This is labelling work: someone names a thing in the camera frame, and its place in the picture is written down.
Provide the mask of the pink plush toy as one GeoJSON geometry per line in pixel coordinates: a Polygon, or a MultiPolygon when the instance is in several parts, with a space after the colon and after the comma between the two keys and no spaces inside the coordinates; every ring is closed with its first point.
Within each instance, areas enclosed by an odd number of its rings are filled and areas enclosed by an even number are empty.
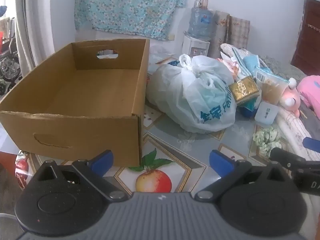
{"type": "Polygon", "coordinates": [[[285,110],[292,112],[296,117],[300,116],[301,99],[297,90],[297,81],[294,78],[289,78],[289,85],[282,93],[279,103],[285,110]]]}

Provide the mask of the cotton swab zip bag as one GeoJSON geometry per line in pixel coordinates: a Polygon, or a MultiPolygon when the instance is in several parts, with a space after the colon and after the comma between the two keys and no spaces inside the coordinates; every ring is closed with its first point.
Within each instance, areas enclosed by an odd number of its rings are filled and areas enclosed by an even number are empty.
{"type": "Polygon", "coordinates": [[[289,86],[289,81],[274,75],[266,68],[255,70],[257,85],[261,88],[262,100],[277,105],[284,90],[289,86]]]}

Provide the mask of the blue checkered towel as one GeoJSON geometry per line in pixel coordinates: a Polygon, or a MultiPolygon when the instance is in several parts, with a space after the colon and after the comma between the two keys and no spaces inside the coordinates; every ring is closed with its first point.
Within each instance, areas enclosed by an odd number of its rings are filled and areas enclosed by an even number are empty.
{"type": "Polygon", "coordinates": [[[250,74],[252,76],[255,76],[257,69],[260,68],[260,61],[258,55],[248,55],[243,58],[243,62],[250,74]]]}

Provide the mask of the green floral scrunchie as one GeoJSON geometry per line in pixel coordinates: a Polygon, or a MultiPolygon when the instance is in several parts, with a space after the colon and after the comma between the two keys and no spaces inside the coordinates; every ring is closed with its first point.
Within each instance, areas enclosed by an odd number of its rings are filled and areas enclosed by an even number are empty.
{"type": "Polygon", "coordinates": [[[280,133],[273,127],[263,128],[253,134],[253,141],[255,142],[259,152],[265,158],[269,158],[271,151],[274,148],[282,149],[280,142],[280,133]]]}

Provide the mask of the small white plastic box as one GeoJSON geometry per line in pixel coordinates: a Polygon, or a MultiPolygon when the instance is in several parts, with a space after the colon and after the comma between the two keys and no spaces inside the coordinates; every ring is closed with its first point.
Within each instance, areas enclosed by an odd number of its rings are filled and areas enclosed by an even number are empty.
{"type": "Polygon", "coordinates": [[[276,105],[270,104],[268,102],[262,101],[258,107],[256,115],[254,117],[256,122],[271,125],[273,124],[279,108],[276,105]]]}

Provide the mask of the pink dotted blanket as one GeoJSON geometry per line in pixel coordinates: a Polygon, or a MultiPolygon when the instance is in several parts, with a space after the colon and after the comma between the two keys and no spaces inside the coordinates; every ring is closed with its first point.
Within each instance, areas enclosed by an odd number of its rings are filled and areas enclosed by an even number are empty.
{"type": "Polygon", "coordinates": [[[317,118],[320,118],[320,76],[304,77],[298,84],[297,90],[306,106],[314,111],[317,118]]]}

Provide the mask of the white plastic shopping bag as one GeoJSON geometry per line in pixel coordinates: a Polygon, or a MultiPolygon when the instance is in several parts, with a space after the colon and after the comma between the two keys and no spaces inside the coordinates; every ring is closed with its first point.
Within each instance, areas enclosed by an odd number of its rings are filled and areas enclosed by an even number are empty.
{"type": "Polygon", "coordinates": [[[233,82],[220,61],[182,54],[178,65],[162,65],[151,75],[146,98],[188,132],[217,132],[235,123],[233,82]]]}

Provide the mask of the gold foil packet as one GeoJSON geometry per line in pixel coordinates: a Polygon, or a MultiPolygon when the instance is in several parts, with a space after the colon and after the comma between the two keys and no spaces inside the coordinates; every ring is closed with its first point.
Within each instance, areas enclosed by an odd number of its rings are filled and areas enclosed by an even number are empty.
{"type": "Polygon", "coordinates": [[[228,86],[237,105],[257,98],[260,95],[259,88],[253,77],[247,76],[228,86]]]}

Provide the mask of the dark red door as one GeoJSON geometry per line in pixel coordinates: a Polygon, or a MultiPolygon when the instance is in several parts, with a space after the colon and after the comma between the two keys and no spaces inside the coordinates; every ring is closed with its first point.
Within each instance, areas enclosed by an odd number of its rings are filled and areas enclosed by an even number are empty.
{"type": "Polygon", "coordinates": [[[319,1],[305,0],[302,23],[291,64],[306,75],[319,75],[319,1]]]}

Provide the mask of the white water dispenser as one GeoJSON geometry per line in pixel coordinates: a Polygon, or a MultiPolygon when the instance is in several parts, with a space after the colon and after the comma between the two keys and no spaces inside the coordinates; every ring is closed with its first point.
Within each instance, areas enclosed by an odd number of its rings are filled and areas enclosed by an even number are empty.
{"type": "Polygon", "coordinates": [[[209,45],[209,41],[199,40],[185,34],[182,43],[182,54],[187,54],[190,57],[198,55],[207,56],[209,45]]]}

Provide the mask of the plaid rolled mat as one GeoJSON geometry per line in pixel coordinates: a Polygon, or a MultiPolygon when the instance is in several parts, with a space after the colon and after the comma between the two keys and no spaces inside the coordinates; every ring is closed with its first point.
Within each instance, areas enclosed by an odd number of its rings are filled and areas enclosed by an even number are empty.
{"type": "Polygon", "coordinates": [[[229,18],[227,43],[236,48],[247,48],[250,21],[231,16],[229,18]]]}

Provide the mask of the blue water jug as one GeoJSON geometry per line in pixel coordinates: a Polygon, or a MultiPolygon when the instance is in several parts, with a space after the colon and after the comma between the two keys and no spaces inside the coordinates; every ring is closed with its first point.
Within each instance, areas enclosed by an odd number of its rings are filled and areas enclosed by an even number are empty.
{"type": "Polygon", "coordinates": [[[187,33],[193,38],[210,41],[213,33],[213,13],[207,9],[193,7],[187,33]]]}

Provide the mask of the floral rolled mat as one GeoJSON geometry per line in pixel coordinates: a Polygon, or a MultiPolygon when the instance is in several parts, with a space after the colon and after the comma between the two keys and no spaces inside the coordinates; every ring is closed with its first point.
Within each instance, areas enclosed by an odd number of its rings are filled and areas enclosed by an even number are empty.
{"type": "Polygon", "coordinates": [[[220,57],[220,45],[225,43],[228,36],[230,14],[216,10],[213,15],[213,32],[210,40],[208,56],[211,58],[220,57]]]}

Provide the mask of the white window curtain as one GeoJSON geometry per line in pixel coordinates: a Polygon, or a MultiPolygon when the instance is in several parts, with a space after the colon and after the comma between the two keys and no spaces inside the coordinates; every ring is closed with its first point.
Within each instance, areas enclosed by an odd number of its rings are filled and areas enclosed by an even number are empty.
{"type": "Polygon", "coordinates": [[[22,76],[55,52],[50,0],[15,0],[15,31],[22,76]]]}

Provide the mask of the floral teal wall cloth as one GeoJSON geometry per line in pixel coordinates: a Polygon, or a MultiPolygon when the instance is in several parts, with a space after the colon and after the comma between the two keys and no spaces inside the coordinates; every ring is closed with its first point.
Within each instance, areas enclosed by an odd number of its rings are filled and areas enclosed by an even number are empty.
{"type": "Polygon", "coordinates": [[[74,24],[98,31],[166,41],[176,8],[186,0],[75,0],[74,24]]]}

